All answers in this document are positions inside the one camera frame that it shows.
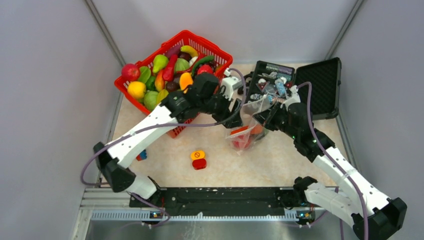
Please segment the red plastic basket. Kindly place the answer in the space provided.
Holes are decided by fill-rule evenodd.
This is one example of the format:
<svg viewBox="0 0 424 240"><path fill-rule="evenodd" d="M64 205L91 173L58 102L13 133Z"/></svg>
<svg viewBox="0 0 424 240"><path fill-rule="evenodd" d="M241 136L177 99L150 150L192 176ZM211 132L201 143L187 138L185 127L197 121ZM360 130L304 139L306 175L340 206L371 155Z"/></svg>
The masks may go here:
<svg viewBox="0 0 424 240"><path fill-rule="evenodd" d="M193 47L199 52L202 57L214 56L215 65L218 66L218 70L216 71L215 76L220 80L224 77L224 70L230 67L230 65L233 63L233 57L213 42L209 41L208 39L202 36L196 35L189 30L182 30L181 32L177 33L175 36L170 38L168 41L163 42L161 46L156 51L151 53L148 57L145 57L141 61L137 61L135 64L138 67L146 66L151 69L153 67L153 60L156 55L164 54L166 53L166 51L179 44ZM118 77L114 82L115 87L123 93L124 97L134 107L136 107L146 116L149 115L151 112L142 103L138 102L133 97L131 97L130 94L127 92L129 84L130 82L123 79L121 76Z"/></svg>

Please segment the yellow toy lemon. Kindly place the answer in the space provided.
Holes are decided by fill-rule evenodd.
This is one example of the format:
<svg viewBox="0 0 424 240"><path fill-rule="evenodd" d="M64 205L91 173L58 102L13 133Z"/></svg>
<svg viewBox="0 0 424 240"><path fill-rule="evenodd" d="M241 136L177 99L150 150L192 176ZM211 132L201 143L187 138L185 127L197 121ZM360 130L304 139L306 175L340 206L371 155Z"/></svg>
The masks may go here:
<svg viewBox="0 0 424 240"><path fill-rule="evenodd" d="M146 85L140 81L130 82L127 88L127 93L137 101L142 100L146 92L147 92Z"/></svg>

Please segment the orange toy carrot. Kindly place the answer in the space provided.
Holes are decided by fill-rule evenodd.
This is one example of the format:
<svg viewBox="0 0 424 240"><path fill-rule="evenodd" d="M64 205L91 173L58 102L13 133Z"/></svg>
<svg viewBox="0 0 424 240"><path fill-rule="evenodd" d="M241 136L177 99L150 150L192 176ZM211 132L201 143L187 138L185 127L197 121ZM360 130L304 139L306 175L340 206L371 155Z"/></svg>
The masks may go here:
<svg viewBox="0 0 424 240"><path fill-rule="evenodd" d="M249 134L249 135L260 135L264 132L264 127L260 124L255 124L254 126L242 126L239 128L236 128L234 130L231 130L229 135L233 136L233 135L244 135L244 134Z"/></svg>

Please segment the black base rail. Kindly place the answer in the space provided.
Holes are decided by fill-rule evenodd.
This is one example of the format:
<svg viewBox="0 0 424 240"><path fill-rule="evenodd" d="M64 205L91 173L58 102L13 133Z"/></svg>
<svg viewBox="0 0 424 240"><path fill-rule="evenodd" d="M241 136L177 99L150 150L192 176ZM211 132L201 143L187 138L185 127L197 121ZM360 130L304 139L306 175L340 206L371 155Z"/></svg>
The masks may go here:
<svg viewBox="0 0 424 240"><path fill-rule="evenodd" d="M289 217L313 222L316 206L289 187L169 187L148 202L172 217Z"/></svg>

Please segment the black open case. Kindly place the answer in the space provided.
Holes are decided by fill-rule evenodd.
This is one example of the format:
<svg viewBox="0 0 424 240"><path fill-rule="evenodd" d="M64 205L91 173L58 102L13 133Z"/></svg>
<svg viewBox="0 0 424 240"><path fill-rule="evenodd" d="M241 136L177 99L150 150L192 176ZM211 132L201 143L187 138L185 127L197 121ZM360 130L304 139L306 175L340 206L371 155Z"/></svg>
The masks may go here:
<svg viewBox="0 0 424 240"><path fill-rule="evenodd" d="M247 101L256 101L266 94L278 96L277 79L284 82L283 99L292 95L291 87L310 82L312 119L334 119L339 115L341 70L342 62L338 57L298 68L259 60L254 70L244 76Z"/></svg>

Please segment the yellow and red button toy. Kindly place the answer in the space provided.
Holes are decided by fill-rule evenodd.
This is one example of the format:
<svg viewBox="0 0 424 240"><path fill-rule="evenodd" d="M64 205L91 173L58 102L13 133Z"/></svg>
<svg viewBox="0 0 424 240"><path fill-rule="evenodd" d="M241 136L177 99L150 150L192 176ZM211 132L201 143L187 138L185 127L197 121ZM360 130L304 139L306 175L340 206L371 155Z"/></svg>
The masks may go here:
<svg viewBox="0 0 424 240"><path fill-rule="evenodd" d="M196 150L190 154L192 167L195 170L202 170L207 167L206 153L203 150Z"/></svg>

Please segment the green toy pear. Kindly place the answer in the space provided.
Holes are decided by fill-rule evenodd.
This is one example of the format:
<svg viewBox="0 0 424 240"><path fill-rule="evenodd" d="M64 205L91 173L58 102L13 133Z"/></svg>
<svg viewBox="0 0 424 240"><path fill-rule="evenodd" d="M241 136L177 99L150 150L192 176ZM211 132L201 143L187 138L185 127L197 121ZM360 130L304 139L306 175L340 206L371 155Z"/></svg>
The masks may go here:
<svg viewBox="0 0 424 240"><path fill-rule="evenodd" d="M152 73L157 74L168 65L168 62L169 58L164 54L156 55L153 59Z"/></svg>

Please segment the red blue building block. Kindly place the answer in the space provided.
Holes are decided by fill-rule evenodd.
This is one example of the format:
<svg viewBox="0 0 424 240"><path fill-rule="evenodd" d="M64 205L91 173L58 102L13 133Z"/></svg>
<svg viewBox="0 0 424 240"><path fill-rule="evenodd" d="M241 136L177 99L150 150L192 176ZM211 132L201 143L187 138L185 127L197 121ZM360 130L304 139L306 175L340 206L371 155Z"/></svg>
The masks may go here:
<svg viewBox="0 0 424 240"><path fill-rule="evenodd" d="M148 158L148 155L147 155L147 151L144 149L137 157L136 157L136 160L137 161L143 161L143 160L146 160Z"/></svg>

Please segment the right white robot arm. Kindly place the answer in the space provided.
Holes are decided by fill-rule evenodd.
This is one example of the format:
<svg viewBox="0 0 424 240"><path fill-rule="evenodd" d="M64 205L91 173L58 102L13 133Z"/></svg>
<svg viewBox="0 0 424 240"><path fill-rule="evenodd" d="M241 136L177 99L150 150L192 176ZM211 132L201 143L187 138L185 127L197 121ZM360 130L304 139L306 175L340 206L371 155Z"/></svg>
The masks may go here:
<svg viewBox="0 0 424 240"><path fill-rule="evenodd" d="M403 226L407 205L399 197L390 198L366 180L343 156L335 143L314 127L305 103L280 103L253 115L270 131L281 131L293 139L296 150L323 170L342 190L328 189L310 176L294 181L293 200L324 208L352 227L360 240L387 240Z"/></svg>

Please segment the yellow orange toy mango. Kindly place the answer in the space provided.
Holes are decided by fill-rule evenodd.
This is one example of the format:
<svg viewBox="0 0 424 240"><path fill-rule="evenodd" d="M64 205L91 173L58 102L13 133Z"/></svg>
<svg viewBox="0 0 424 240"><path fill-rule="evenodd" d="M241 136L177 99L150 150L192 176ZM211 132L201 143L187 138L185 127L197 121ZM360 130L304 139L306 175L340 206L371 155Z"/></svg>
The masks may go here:
<svg viewBox="0 0 424 240"><path fill-rule="evenodd" d="M182 73L179 78L179 86L180 90L183 93L186 93L188 91L188 87L194 83L191 73L185 72Z"/></svg>

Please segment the red toy chili pepper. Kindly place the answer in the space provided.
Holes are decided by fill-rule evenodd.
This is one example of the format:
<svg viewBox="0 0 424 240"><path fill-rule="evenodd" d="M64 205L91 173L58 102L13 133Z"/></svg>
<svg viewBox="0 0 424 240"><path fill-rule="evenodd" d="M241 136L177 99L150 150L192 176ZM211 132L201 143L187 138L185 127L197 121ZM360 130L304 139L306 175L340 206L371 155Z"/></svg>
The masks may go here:
<svg viewBox="0 0 424 240"><path fill-rule="evenodd" d="M162 79L166 82L171 82L174 79L175 64L177 63L178 55L173 54L166 67L162 70Z"/></svg>

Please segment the green toy cucumber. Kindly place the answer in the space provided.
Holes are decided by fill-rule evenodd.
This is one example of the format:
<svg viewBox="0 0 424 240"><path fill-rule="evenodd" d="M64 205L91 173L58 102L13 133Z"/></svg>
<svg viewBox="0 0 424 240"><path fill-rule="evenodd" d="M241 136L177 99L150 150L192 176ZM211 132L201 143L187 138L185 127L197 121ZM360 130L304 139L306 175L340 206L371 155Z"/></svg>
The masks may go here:
<svg viewBox="0 0 424 240"><path fill-rule="evenodd" d="M193 64L191 69L191 76L194 77L197 74L198 69L202 67L203 65L207 65L211 67L212 69L214 69L213 67L214 61L215 61L215 57L213 55L207 55L207 56L204 56L203 58L200 58Z"/></svg>

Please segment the clear zip top bag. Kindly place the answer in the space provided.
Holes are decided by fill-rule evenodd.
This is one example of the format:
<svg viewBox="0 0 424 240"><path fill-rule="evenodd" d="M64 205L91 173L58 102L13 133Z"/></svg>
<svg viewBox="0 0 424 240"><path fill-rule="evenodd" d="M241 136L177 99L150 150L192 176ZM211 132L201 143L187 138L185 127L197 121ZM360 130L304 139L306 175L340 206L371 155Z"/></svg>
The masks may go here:
<svg viewBox="0 0 424 240"><path fill-rule="evenodd" d="M268 134L269 131L254 119L254 115L269 110L271 106L267 95L259 95L258 99L249 100L241 107L241 126L231 128L225 135L225 140L238 155L249 151Z"/></svg>

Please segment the red toy apple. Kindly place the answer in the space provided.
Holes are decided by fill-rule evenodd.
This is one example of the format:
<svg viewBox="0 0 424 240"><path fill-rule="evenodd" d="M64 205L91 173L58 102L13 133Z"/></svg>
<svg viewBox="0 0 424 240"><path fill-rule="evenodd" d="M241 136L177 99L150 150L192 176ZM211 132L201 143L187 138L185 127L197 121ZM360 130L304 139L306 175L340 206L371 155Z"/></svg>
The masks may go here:
<svg viewBox="0 0 424 240"><path fill-rule="evenodd" d="M140 68L134 63L125 64L121 69L121 77L125 81L134 82L141 76Z"/></svg>
<svg viewBox="0 0 424 240"><path fill-rule="evenodd" d="M244 151L251 147L252 139L251 138L239 138L237 137L232 141L232 146L237 151Z"/></svg>

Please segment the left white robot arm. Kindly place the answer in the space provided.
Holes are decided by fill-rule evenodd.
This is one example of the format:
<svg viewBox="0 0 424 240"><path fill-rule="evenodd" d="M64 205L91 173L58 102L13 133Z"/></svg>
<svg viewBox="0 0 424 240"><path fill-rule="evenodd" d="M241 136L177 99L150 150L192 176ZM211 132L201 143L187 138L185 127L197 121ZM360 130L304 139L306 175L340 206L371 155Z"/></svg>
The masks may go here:
<svg viewBox="0 0 424 240"><path fill-rule="evenodd" d="M141 197L149 207L160 202L156 183L148 176L132 172L136 157L167 132L176 127L240 127L242 105L246 96L233 100L239 88L246 89L243 74L234 77L227 68L224 78L211 73L197 75L192 84L169 93L151 113L125 135L107 144L94 146L93 160L114 193L130 192Z"/></svg>

